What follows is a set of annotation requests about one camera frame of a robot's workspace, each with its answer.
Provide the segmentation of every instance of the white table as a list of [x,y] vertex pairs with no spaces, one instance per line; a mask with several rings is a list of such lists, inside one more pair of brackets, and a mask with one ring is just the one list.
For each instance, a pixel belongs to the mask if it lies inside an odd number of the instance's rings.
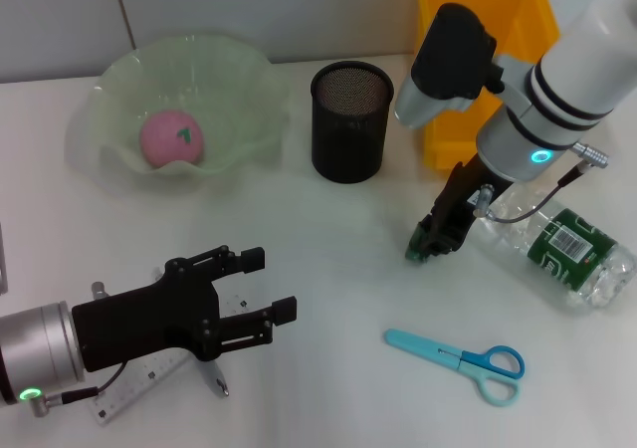
[[[396,90],[410,63],[366,61],[383,68]],[[187,364],[106,427],[82,403],[45,419],[26,405],[4,408],[3,447],[635,446],[635,289],[608,311],[582,317],[469,242],[424,267],[407,263],[407,240],[443,180],[421,166],[419,140],[393,117],[375,177],[350,186],[319,177],[310,161],[310,81],[325,64],[280,66],[294,96],[279,165],[244,166],[181,192],[113,195],[65,163],[67,125],[96,79],[0,86],[0,222],[10,286],[0,315],[86,302],[95,280],[111,293],[134,289],[166,260],[221,244],[262,245],[267,268],[220,281],[220,292],[248,288],[253,308],[299,300],[299,319],[276,328],[273,344],[219,359],[226,400]],[[629,107],[592,139],[613,154],[612,165],[559,199],[636,250],[637,111]],[[574,161],[565,158],[552,181]],[[515,347],[528,366],[519,402],[487,404],[470,380],[387,346],[388,328],[474,351]]]

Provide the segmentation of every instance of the black cable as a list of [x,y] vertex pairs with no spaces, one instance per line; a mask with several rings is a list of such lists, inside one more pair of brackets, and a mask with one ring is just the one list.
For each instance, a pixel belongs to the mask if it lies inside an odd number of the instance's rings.
[[127,361],[122,363],[117,369],[117,371],[113,374],[113,376],[109,378],[108,381],[101,387],[91,386],[89,388],[81,388],[79,390],[64,391],[60,393],[62,404],[67,405],[75,401],[86,400],[87,398],[93,398],[98,396],[104,390],[109,388],[112,385],[112,383],[121,375],[124,368],[126,367],[126,364],[127,364]]
[[557,181],[557,186],[555,186],[555,188],[552,191],[550,191],[546,195],[546,197],[536,207],[534,207],[531,211],[529,211],[527,214],[523,214],[522,216],[514,217],[513,219],[501,219],[499,217],[490,217],[489,219],[491,219],[494,222],[500,222],[501,224],[515,224],[516,222],[524,221],[528,217],[531,217],[534,214],[536,214],[537,211],[539,211],[542,207],[544,207],[546,205],[546,203],[548,201],[550,201],[550,199],[555,194],[557,194],[557,191],[559,191],[559,189],[561,189],[562,187],[566,187],[568,184],[573,182],[575,179],[581,177],[591,167],[592,166],[590,164],[586,163],[585,161],[581,161],[577,165],[573,166],[566,174],[564,174]]

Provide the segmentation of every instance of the scissors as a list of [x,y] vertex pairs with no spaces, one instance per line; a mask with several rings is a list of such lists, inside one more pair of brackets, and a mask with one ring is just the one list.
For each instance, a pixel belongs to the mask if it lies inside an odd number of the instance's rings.
[[[485,353],[471,353],[454,346],[445,345],[438,341],[416,336],[408,332],[390,329],[385,332],[385,341],[391,346],[400,348],[414,355],[425,358],[439,365],[458,370],[463,375],[473,378],[483,398],[492,405],[509,406],[518,399],[520,388],[518,380],[525,374],[525,361],[522,356],[510,346],[497,345]],[[520,369],[517,373],[504,370],[491,364],[491,357],[495,353],[509,353],[517,361]],[[513,390],[513,394],[506,399],[492,395],[487,388],[487,380],[498,381]]]

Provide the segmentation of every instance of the scissor handle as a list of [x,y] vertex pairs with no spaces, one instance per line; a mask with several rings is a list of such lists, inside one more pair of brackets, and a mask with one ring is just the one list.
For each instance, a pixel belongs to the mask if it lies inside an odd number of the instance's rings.
[[[494,371],[490,371],[489,369],[485,369],[478,365],[473,365],[472,363],[467,363],[465,361],[460,362],[458,371],[476,380],[478,389],[480,390],[483,398],[492,405],[509,406],[513,402],[515,402],[520,395],[520,387],[518,386],[518,381],[509,376],[500,375],[499,373],[495,373]],[[505,399],[498,398],[497,396],[492,395],[489,391],[489,388],[487,388],[487,380],[497,381],[503,385],[508,386],[513,390],[513,394],[509,398]]]
[[[493,365],[491,363],[491,357],[496,353],[509,353],[510,355],[512,355],[518,361],[520,370],[518,372],[514,372],[504,370],[503,368]],[[513,350],[510,346],[506,345],[496,345],[489,348],[484,353],[472,353],[470,351],[463,351],[461,360],[472,363],[473,365],[481,366],[482,368],[486,368],[487,370],[491,370],[495,373],[499,373],[500,375],[508,376],[514,379],[522,378],[522,375],[525,374],[525,361],[523,360],[522,356],[515,350]]]

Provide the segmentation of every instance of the yellow bin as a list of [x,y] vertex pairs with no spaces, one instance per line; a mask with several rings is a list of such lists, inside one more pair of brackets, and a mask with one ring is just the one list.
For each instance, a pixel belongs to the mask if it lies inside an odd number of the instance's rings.
[[[496,53],[507,53],[535,63],[559,37],[548,0],[418,0],[420,18],[415,53],[425,30],[443,3],[470,8],[498,40]],[[425,164],[450,170],[476,153],[476,134],[500,106],[500,100],[483,90],[466,112],[445,112],[425,128]]]

